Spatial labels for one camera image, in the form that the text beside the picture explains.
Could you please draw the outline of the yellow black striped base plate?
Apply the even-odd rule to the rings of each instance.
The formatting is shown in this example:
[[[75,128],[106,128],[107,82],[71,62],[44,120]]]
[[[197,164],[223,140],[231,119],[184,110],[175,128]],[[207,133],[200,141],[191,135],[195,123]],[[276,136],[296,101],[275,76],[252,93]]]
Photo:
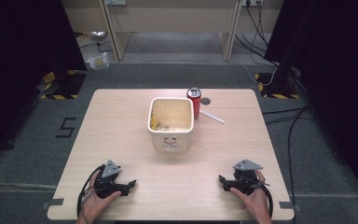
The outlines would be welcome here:
[[[72,100],[78,97],[79,91],[86,78],[85,73],[76,70],[67,70],[67,76],[57,79],[53,72],[42,78],[46,87],[42,91],[42,99]]]
[[[273,73],[258,73],[255,75],[257,87],[262,97],[277,99],[298,99],[293,85],[285,80],[284,82],[275,82]]]

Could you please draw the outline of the crumpled clear plastic wrapper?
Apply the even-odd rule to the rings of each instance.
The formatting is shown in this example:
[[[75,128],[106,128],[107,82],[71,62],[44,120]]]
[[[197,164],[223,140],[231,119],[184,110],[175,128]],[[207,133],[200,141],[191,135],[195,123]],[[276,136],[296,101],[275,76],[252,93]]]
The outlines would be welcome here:
[[[104,52],[102,55],[94,57],[94,58],[88,58],[87,63],[89,64],[89,67],[95,71],[107,68],[109,66],[109,61],[107,58],[107,53]]]

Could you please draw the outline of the black curtain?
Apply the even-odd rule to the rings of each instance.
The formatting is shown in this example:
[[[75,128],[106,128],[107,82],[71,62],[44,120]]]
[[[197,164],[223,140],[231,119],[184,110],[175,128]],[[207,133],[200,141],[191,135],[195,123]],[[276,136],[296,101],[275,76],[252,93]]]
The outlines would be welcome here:
[[[283,0],[266,58],[300,71],[318,118],[358,179],[358,0]]]
[[[0,145],[44,75],[85,68],[62,0],[0,0]]]

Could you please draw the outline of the person's left hand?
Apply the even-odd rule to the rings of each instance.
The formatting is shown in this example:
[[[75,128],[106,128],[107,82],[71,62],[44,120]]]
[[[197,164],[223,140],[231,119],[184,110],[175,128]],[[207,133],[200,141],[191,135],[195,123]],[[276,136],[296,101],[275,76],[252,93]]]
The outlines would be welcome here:
[[[97,220],[108,205],[120,197],[120,191],[112,193],[109,197],[101,199],[92,191],[88,199],[83,202],[78,217],[85,217],[88,220]]]

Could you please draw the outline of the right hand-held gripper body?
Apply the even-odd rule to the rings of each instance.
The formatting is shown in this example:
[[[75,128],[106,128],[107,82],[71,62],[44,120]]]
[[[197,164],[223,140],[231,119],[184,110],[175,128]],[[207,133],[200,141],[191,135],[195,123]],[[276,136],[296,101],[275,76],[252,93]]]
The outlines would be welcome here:
[[[237,189],[245,195],[252,194],[255,189],[264,185],[264,182],[256,174],[256,171],[261,168],[261,165],[247,159],[235,163],[233,165],[234,182],[228,187],[228,190]]]

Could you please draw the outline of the white straw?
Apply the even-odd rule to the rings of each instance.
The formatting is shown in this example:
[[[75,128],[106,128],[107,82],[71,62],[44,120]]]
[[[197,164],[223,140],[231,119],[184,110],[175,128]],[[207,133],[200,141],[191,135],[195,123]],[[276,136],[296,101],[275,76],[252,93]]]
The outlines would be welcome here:
[[[220,122],[220,123],[222,123],[222,124],[225,124],[225,123],[226,123],[223,119],[220,119],[220,118],[218,118],[217,116],[214,116],[214,115],[212,115],[212,114],[210,114],[210,113],[207,113],[207,112],[205,112],[205,111],[202,111],[202,110],[201,110],[200,113],[201,113],[201,115],[206,116],[207,118],[213,119],[213,120],[215,120],[215,121],[217,121],[217,122]]]

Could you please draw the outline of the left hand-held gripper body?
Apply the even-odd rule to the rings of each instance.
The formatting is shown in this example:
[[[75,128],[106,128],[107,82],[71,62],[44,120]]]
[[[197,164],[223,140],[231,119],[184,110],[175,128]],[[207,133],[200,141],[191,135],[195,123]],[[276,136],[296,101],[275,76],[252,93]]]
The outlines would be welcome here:
[[[120,167],[113,161],[108,160],[99,168],[99,173],[94,181],[94,190],[97,196],[105,199],[114,192],[118,192],[125,184],[116,183],[116,179],[120,173]]]

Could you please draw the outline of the crumpled foil wrapper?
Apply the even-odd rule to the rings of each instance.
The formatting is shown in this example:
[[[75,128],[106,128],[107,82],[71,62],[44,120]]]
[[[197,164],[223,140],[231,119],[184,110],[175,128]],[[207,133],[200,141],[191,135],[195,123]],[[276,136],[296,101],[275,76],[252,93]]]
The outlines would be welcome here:
[[[86,36],[86,37],[89,37],[91,39],[100,40],[100,39],[105,38],[106,32],[104,32],[104,31],[91,31],[91,32],[83,32],[82,35]]]

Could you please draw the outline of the red soda can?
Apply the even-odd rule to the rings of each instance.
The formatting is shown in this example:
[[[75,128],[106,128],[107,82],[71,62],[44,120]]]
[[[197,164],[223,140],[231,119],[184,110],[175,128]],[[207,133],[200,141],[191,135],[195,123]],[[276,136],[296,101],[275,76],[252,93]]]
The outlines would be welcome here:
[[[196,87],[189,88],[186,92],[186,97],[190,99],[193,103],[194,119],[198,119],[200,117],[200,89]]]

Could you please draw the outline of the person's right hand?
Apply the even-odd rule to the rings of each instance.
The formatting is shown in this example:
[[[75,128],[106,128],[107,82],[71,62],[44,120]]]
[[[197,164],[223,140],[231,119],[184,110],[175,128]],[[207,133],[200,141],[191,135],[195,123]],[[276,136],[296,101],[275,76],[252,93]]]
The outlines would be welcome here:
[[[261,188],[255,189],[250,195],[245,195],[235,188],[231,188],[230,192],[241,200],[241,209],[246,209],[253,218],[270,217],[268,197]]]

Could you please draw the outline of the wall power socket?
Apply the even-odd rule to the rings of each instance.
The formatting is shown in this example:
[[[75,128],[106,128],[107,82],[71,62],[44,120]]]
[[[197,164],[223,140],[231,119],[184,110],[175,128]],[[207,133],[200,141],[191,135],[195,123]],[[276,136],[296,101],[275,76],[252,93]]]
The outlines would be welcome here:
[[[127,5],[126,0],[104,0],[107,6],[116,6],[116,7],[124,7]]]
[[[261,7],[263,3],[264,0],[241,0],[243,7]]]

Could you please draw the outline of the grey tape strip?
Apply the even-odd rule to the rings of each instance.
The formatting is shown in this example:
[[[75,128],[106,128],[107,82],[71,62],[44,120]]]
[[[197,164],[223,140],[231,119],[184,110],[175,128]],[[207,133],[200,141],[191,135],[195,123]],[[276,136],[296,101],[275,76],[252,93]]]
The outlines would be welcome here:
[[[51,200],[48,201],[48,202],[44,202],[44,203],[42,204],[42,208],[43,208],[44,210],[48,210],[51,206],[63,205],[63,201],[64,201],[64,198],[51,199]]]
[[[301,206],[292,202],[279,202],[279,206],[281,209],[293,209],[295,212],[301,211]]]

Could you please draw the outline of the cream square bin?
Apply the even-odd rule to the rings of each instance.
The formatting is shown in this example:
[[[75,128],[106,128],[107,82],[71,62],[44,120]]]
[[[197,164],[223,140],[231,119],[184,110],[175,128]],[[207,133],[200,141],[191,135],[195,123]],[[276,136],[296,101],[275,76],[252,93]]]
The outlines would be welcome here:
[[[192,101],[179,97],[154,98],[149,108],[147,129],[156,151],[165,154],[188,151],[194,129]]]

